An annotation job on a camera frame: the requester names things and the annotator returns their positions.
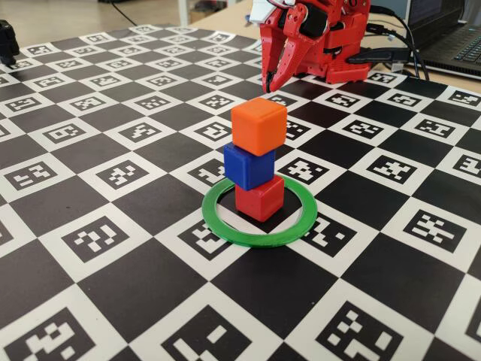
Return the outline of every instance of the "cube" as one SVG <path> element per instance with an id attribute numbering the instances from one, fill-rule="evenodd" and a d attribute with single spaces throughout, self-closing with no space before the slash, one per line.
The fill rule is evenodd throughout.
<path id="1" fill-rule="evenodd" d="M 286 140 L 287 108 L 264 98 L 255 98 L 231 110 L 232 139 L 238 147 L 256 156 L 274 150 Z"/>
<path id="2" fill-rule="evenodd" d="M 284 179 L 274 178 L 253 190 L 235 186 L 235 207 L 249 217 L 265 222 L 284 204 Z"/>
<path id="3" fill-rule="evenodd" d="M 225 176 L 244 190 L 251 190 L 274 176 L 276 151 L 254 156 L 232 143 L 224 146 Z"/>

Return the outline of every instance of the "laptop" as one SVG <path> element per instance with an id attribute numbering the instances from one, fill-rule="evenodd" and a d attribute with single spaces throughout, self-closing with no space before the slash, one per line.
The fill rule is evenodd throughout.
<path id="1" fill-rule="evenodd" d="M 410 0 L 406 17 L 428 68 L 481 80 L 481 27 L 463 11 L 464 0 Z"/>

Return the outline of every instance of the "red cube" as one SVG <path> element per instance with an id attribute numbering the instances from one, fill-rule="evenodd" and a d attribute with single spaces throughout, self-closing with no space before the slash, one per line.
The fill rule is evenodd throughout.
<path id="1" fill-rule="evenodd" d="M 251 190 L 235 186 L 235 207 L 249 217 L 265 222 L 284 204 L 284 179 L 274 175 L 267 183 Z"/>

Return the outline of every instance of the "blue cube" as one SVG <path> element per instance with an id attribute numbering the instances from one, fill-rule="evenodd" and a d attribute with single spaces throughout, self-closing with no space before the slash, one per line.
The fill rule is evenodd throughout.
<path id="1" fill-rule="evenodd" d="M 224 146 L 225 176 L 244 190 L 251 190 L 274 177 L 276 150 L 263 156 L 236 147 L 233 143 Z"/>

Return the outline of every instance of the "green circle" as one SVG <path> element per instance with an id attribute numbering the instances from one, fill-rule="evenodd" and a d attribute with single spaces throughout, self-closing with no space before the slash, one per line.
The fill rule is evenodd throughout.
<path id="1" fill-rule="evenodd" d="M 253 235 L 251 233 L 237 231 L 230 227 L 221 220 L 217 214 L 219 197 L 234 187 L 234 183 L 227 178 L 213 186 L 205 195 L 204 201 L 202 201 L 202 215 L 204 216 L 205 223 L 218 237 L 242 246 L 259 248 L 279 247 L 299 239 L 305 235 L 313 226 L 314 222 L 316 222 L 316 200 L 302 184 L 291 178 L 283 178 L 285 187 L 291 190 L 301 200 L 302 204 L 302 215 L 294 226 L 282 232 L 269 235 Z"/>

